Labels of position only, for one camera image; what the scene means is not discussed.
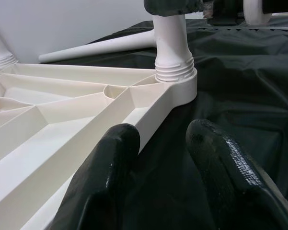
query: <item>black plastic sheet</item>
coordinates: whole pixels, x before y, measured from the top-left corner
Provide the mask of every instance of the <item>black plastic sheet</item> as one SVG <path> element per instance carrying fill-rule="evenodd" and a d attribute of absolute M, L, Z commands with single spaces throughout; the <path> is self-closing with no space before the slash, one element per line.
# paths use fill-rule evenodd
<path fill-rule="evenodd" d="M 288 30 L 199 28 L 203 25 L 203 20 L 187 21 L 198 96 L 171 111 L 134 164 L 126 230 L 214 228 L 185 145 L 187 127 L 196 118 L 232 134 L 288 198 Z M 271 25 L 287 26 L 288 17 L 272 19 Z M 143 22 L 100 40 L 150 29 L 152 22 Z M 56 64 L 153 69 L 155 58 L 151 48 Z"/>

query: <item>black tarp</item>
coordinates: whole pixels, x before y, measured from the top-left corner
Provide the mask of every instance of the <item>black tarp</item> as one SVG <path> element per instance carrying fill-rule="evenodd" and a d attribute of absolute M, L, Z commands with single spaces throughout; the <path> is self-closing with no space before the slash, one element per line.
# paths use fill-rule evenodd
<path fill-rule="evenodd" d="M 288 26 L 288 17 L 272 19 L 270 26 Z M 100 40 L 150 29 L 152 22 L 143 22 Z M 288 29 L 221 29 L 190 20 L 187 35 L 198 70 L 198 96 L 173 109 L 139 155 L 124 229 L 186 230 L 200 222 L 212 224 L 185 146 L 187 126 L 196 118 L 231 133 L 288 198 Z M 156 49 L 150 48 L 56 64 L 153 69 L 155 58 Z"/>

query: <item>white wheel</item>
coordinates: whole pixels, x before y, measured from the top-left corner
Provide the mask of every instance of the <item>white wheel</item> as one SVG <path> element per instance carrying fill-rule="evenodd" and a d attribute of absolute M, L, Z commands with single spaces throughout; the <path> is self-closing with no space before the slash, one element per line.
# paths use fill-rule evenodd
<path fill-rule="evenodd" d="M 262 0 L 244 0 L 244 17 L 249 25 L 264 25 L 270 20 L 271 13 L 264 14 Z"/>

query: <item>white wall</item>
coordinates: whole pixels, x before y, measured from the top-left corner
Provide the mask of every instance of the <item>white wall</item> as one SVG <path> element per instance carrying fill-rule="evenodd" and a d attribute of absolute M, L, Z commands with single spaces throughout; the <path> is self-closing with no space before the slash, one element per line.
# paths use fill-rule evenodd
<path fill-rule="evenodd" d="M 0 35 L 22 63 L 146 20 L 143 0 L 0 0 Z"/>

